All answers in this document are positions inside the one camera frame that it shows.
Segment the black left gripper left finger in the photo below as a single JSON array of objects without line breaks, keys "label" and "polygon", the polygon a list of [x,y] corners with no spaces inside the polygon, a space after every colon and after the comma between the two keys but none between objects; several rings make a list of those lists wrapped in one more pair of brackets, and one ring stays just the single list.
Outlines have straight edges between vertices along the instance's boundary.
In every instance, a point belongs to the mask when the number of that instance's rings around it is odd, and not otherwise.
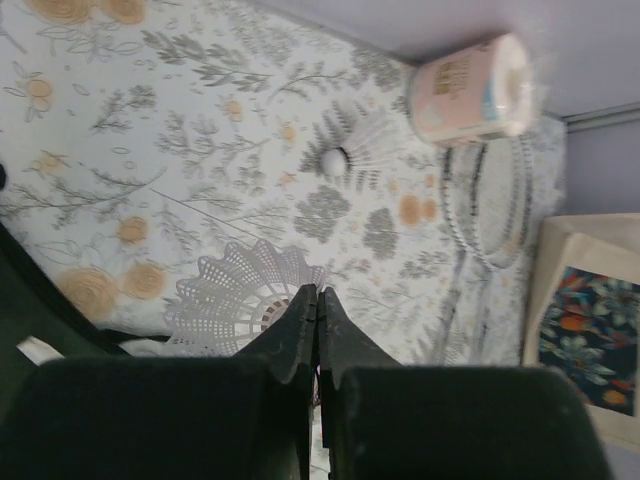
[{"label": "black left gripper left finger", "polygon": [[5,479],[306,479],[317,290],[231,357],[37,367],[1,426]]}]

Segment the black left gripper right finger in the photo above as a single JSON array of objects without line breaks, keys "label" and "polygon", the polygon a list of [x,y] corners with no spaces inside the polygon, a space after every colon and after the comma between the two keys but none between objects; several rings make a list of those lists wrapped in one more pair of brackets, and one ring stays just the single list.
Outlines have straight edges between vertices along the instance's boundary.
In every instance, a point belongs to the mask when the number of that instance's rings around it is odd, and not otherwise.
[{"label": "black left gripper right finger", "polygon": [[404,366],[318,299],[323,443],[334,479],[609,479],[589,415],[558,373]]}]

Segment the white shuttlecock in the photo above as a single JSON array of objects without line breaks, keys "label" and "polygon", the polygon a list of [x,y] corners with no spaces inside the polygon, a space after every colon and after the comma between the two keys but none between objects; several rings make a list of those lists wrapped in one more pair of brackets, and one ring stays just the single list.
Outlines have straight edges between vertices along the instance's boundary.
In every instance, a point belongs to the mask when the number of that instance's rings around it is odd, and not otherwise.
[{"label": "white shuttlecock", "polygon": [[384,110],[370,113],[345,140],[320,158],[321,171],[329,177],[351,172],[379,171],[397,159],[397,127]]},{"label": "white shuttlecock", "polygon": [[176,282],[165,310],[172,331],[167,351],[179,356],[232,356],[286,312],[301,287],[324,287],[326,270],[301,249],[267,240],[231,242],[220,258],[201,256],[197,273]]}]

